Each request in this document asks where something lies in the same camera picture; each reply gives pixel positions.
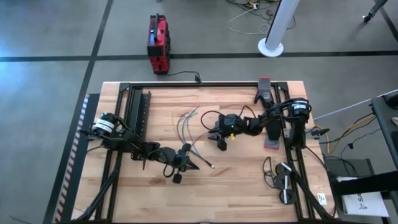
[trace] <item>gray floor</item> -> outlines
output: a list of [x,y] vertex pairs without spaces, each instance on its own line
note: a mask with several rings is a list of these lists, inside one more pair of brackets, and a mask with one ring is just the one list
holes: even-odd
[[[0,1],[0,57],[90,55],[106,2]],[[369,24],[361,23],[372,5],[372,0],[301,0],[296,27],[283,40],[285,51],[398,50],[381,14]],[[396,26],[397,9],[397,1],[386,4]],[[257,52],[262,38],[229,30],[226,21],[243,10],[222,0],[114,0],[98,55],[146,54],[148,18],[156,12],[168,19],[173,54]],[[247,14],[232,26],[255,32],[263,23]],[[170,72],[195,70],[204,80],[256,80],[261,75],[303,80],[317,117],[396,89],[397,62],[398,56],[186,59],[172,60]],[[42,222],[87,65],[0,62],[0,223],[19,223],[9,215]],[[148,60],[101,61],[95,63],[87,93],[98,93],[104,81],[192,79],[157,77]],[[367,113],[368,106],[361,105],[318,124],[330,128],[330,137],[335,138]],[[333,155],[339,156],[347,143],[377,128],[374,122],[353,133]],[[358,141],[344,157],[370,158],[377,173],[395,169],[380,132]],[[379,222],[369,217],[344,219]]]

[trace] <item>wooden table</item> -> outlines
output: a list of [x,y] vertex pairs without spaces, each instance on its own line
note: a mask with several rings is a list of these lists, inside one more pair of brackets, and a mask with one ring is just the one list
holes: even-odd
[[[291,98],[307,98],[303,82],[287,83]],[[103,84],[95,120],[101,113],[114,112],[118,89],[119,83]],[[253,87],[144,88],[143,91],[152,93],[146,139],[176,150],[182,146],[175,133],[177,121],[182,114],[197,106],[198,114],[189,121],[194,139],[206,131],[200,123],[200,117],[208,110],[239,114],[242,106],[248,105],[256,114],[263,113],[261,104],[253,103],[257,92]],[[252,116],[249,110],[245,110],[243,115]],[[204,122],[213,127],[217,119],[216,113],[209,113]],[[313,125],[311,116],[307,128]],[[256,137],[241,134],[234,141],[227,140],[228,149],[225,152],[220,151],[214,141],[201,138],[195,145],[200,154],[216,168],[211,169],[191,155],[200,170],[183,173],[180,185],[173,184],[172,178],[166,179],[162,175],[163,164],[148,162],[146,169],[142,170],[142,162],[132,161],[130,155],[125,153],[113,222],[297,221],[294,206],[280,202],[280,190],[268,187],[262,173],[262,163],[266,157],[271,156],[273,167],[286,161],[283,138],[280,138],[279,150],[264,148],[265,138],[265,128]],[[99,144],[99,141],[91,142],[89,148]],[[322,158],[318,141],[307,139],[307,146]],[[302,152],[311,191],[315,196],[317,193],[326,195],[325,208],[332,213],[334,201],[328,176],[316,157],[307,150]],[[91,151],[86,155],[72,218],[81,215],[79,210],[84,210],[98,193],[105,155],[105,149]],[[109,194],[108,192],[104,209],[107,209]],[[304,217],[307,217],[302,192],[300,198]]]

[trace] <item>white pedestal base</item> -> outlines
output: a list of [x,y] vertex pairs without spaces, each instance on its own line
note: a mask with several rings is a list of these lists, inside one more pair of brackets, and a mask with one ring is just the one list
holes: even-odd
[[284,45],[282,43],[279,44],[279,46],[275,50],[268,49],[266,47],[266,39],[263,38],[259,41],[258,48],[261,54],[267,57],[278,57],[282,54],[284,51]]

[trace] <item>striped edge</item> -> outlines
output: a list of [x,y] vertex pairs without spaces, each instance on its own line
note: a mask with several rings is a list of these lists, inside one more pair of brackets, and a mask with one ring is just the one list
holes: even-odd
[[86,95],[84,102],[83,102],[83,107],[81,109],[79,122],[78,122],[78,125],[76,128],[75,138],[73,139],[72,148],[71,148],[70,154],[69,154],[67,169],[63,176],[62,189],[61,189],[60,195],[58,197],[57,211],[55,212],[55,217],[54,217],[54,221],[56,223],[61,222],[63,207],[65,206],[65,200],[68,195],[69,181],[70,181],[70,177],[73,172],[73,165],[75,163],[77,146],[79,144],[79,139],[80,139],[80,133],[78,131],[83,126],[83,120],[84,120],[85,114],[86,114],[87,102],[88,102],[88,95]]

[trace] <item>yellow cable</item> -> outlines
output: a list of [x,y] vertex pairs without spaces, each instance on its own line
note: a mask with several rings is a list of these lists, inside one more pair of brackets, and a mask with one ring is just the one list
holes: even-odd
[[[323,128],[321,126],[319,126],[319,125],[314,125],[314,127],[323,130]],[[328,152],[328,154],[330,154],[329,153],[330,149],[329,149],[329,136],[328,136],[328,133],[325,133],[325,137],[326,137],[326,142],[327,142],[326,143],[326,151]]]
[[329,154],[331,154],[332,152],[334,152],[334,151],[336,150],[336,148],[337,148],[337,146],[338,146],[338,144],[339,144],[341,138],[342,138],[346,133],[348,133],[352,128],[355,128],[355,127],[357,127],[358,125],[360,125],[360,124],[362,124],[362,123],[364,123],[364,122],[366,122],[366,121],[369,121],[370,119],[373,119],[374,117],[375,117],[374,115],[368,116],[368,117],[364,118],[363,120],[359,121],[358,123],[355,123],[355,124],[351,125],[351,126],[350,126],[347,130],[345,130],[345,131],[343,132],[343,134],[339,137],[339,140],[336,142],[335,146],[333,147],[333,150],[332,150],[331,152],[329,152]]

